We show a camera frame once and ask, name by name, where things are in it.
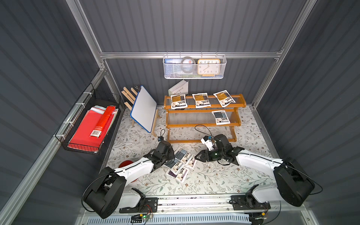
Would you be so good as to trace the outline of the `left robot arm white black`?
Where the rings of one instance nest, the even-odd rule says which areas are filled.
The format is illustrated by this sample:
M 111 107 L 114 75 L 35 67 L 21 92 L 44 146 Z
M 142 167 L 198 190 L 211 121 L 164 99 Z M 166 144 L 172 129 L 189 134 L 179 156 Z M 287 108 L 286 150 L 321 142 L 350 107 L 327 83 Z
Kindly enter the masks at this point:
M 83 208 L 105 219 L 117 209 L 141 206 L 145 195 L 136 188 L 126 190 L 126 186 L 174 159 L 172 145 L 163 140 L 157 148 L 130 165 L 117 169 L 105 167 L 85 189 L 81 197 Z

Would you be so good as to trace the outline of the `blue framed whiteboard easel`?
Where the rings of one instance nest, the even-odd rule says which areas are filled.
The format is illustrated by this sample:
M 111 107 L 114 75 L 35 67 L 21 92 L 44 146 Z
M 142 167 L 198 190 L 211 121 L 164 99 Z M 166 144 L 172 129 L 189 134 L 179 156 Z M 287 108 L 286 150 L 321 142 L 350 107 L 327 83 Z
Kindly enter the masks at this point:
M 129 90 L 124 87 L 121 93 L 126 99 L 124 104 L 130 110 L 133 121 L 156 137 L 155 126 L 159 116 L 157 103 L 150 93 L 142 85 L 138 92 L 134 88 Z

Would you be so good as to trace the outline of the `red long box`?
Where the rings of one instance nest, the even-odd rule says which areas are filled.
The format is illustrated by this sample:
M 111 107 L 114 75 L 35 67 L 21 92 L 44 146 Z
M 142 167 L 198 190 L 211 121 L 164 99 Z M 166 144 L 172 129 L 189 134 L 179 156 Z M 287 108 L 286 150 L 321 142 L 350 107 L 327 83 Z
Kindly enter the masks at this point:
M 93 129 L 92 133 L 90 134 L 91 137 L 99 138 L 101 136 L 101 133 L 103 132 L 107 121 L 110 119 L 110 117 L 113 114 L 115 109 L 116 109 L 115 106 L 108 106 L 106 108 L 106 110 L 102 114 L 101 118 L 97 122 L 95 128 Z

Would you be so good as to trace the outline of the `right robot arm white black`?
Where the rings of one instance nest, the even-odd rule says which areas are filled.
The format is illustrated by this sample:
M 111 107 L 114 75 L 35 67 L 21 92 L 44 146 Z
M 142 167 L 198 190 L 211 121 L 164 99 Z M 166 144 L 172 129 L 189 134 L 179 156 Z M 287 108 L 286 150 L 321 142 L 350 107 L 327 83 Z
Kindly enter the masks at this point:
M 234 164 L 253 168 L 275 180 L 275 183 L 269 185 L 256 184 L 246 192 L 245 204 L 251 209 L 272 201 L 285 201 L 300 207 L 310 195 L 316 194 L 315 187 L 320 186 L 293 158 L 265 157 L 242 147 L 233 147 L 222 134 L 205 136 L 201 142 L 207 148 L 200 151 L 195 160 L 203 163 L 225 161 L 227 166 Z

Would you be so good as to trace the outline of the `round clear tape roll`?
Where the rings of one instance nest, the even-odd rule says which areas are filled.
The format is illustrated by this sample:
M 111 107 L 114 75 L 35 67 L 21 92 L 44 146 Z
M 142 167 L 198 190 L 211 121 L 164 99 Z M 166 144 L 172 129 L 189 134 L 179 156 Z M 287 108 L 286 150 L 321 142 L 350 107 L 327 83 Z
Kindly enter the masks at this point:
M 184 74 L 193 74 L 194 73 L 194 65 L 195 65 L 195 59 L 190 57 L 190 56 L 186 56 L 182 59 L 181 61 L 181 71 Z

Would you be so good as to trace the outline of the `orange wooden two-tier shelf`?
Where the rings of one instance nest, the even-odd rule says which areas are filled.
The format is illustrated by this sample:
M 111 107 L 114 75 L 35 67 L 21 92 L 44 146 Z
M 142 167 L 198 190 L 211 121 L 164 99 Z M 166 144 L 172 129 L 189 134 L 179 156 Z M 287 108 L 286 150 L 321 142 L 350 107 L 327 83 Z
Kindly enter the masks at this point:
M 214 95 L 209 96 L 211 107 L 196 108 L 196 102 L 191 96 L 186 96 L 188 107 L 184 109 L 172 109 L 171 97 L 164 98 L 164 109 L 166 110 L 166 128 L 168 130 L 167 139 L 170 143 L 199 143 L 202 134 L 195 130 L 206 132 L 207 128 L 217 128 L 219 132 L 225 134 L 230 142 L 236 142 L 235 127 L 241 126 L 239 109 L 247 106 L 242 94 L 232 95 L 235 100 L 227 107 L 223 108 Z M 230 123 L 217 125 L 213 111 L 224 110 Z

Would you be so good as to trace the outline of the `yellow coffee bag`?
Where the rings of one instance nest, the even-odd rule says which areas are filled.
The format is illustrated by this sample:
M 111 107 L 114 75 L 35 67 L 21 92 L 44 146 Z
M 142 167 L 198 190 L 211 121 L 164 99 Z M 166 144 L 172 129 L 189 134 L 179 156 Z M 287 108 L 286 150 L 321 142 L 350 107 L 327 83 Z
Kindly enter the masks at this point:
M 235 100 L 227 90 L 214 93 L 214 96 L 219 101 L 219 104 L 221 105 L 222 108 L 227 107 L 231 103 L 235 103 Z
M 185 94 L 171 95 L 171 109 L 184 109 L 187 106 Z
M 192 94 L 192 96 L 195 100 L 196 108 L 211 107 L 207 93 Z

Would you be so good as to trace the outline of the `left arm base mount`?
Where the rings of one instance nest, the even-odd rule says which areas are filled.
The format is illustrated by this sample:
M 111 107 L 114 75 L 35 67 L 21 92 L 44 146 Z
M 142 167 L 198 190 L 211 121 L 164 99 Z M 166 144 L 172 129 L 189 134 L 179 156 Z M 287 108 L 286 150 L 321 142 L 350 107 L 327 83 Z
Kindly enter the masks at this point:
M 148 213 L 157 212 L 158 210 L 158 198 L 157 197 L 146 197 L 140 199 L 140 202 L 134 208 L 122 208 L 119 209 L 119 213 Z

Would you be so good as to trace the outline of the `blue white box in basket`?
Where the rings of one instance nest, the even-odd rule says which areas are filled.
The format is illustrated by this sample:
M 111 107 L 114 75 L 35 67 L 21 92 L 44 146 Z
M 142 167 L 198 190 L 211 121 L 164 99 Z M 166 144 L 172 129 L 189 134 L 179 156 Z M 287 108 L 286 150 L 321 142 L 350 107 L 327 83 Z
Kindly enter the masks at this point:
M 169 71 L 180 71 L 182 67 L 180 66 L 182 59 L 164 59 L 164 70 Z

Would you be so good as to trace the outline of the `red round object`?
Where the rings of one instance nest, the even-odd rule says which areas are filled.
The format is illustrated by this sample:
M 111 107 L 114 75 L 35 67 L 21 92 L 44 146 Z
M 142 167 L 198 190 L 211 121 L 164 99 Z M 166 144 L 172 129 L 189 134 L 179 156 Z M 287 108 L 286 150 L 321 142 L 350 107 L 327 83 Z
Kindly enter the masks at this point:
M 127 167 L 127 166 L 133 165 L 133 164 L 134 164 L 134 161 L 133 161 L 133 160 L 125 160 L 125 161 L 123 161 L 123 162 L 121 162 L 121 163 L 119 164 L 118 168 Z M 134 183 L 134 182 L 136 182 L 137 180 L 138 180 L 138 178 L 132 180 L 131 183 Z

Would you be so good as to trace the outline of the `red folders stack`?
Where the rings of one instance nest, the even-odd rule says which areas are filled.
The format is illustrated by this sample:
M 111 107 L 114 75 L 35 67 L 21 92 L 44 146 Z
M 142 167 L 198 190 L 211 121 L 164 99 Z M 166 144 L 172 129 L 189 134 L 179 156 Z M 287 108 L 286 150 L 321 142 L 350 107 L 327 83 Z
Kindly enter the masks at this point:
M 99 152 L 101 145 L 103 144 L 104 139 L 107 136 L 107 133 L 110 130 L 118 113 L 118 108 L 116 108 L 110 119 L 107 121 L 106 126 L 99 138 L 90 136 L 106 108 L 107 107 L 94 106 L 88 110 L 75 134 L 67 144 L 70 149 L 88 153 Z

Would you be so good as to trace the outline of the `purple coffee bag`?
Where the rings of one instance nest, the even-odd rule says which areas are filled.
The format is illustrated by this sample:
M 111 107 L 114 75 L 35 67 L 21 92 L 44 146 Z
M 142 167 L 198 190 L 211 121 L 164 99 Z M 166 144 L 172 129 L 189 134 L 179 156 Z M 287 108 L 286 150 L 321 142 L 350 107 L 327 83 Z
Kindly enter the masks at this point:
M 174 178 L 177 182 L 183 183 L 188 174 L 189 174 L 189 169 L 182 168 L 179 170 L 177 174 L 175 174 L 171 170 L 168 170 L 166 175 L 170 178 Z

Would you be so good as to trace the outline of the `small circuit board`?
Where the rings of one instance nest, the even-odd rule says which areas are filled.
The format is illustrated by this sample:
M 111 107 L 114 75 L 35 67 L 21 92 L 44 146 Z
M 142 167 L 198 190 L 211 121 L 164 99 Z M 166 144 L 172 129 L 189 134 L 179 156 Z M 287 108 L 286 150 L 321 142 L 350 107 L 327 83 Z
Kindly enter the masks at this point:
M 153 218 L 153 214 L 137 214 L 133 215 L 130 218 L 130 222 L 134 223 L 143 223 L 144 225 Z

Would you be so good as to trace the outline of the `blue coffee bag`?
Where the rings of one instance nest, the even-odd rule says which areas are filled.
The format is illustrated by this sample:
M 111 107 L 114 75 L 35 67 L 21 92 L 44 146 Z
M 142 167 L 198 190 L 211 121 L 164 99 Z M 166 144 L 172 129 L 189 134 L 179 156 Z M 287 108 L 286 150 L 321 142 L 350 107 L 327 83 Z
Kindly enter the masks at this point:
M 167 161 L 164 165 L 174 174 L 178 174 L 184 166 L 184 164 L 177 158 Z
M 183 164 L 188 165 L 193 155 L 185 149 L 178 149 L 175 152 L 175 158 L 181 161 Z
M 216 125 L 227 125 L 231 123 L 225 110 L 212 111 L 211 113 L 215 117 Z

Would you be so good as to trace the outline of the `yellow square analog clock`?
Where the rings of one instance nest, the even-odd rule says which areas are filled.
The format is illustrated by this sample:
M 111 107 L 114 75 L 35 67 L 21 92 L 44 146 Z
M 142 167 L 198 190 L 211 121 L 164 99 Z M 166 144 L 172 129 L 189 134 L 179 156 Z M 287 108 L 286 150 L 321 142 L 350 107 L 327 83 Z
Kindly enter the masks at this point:
M 197 72 L 204 77 L 220 74 L 220 59 L 199 59 L 197 61 Z

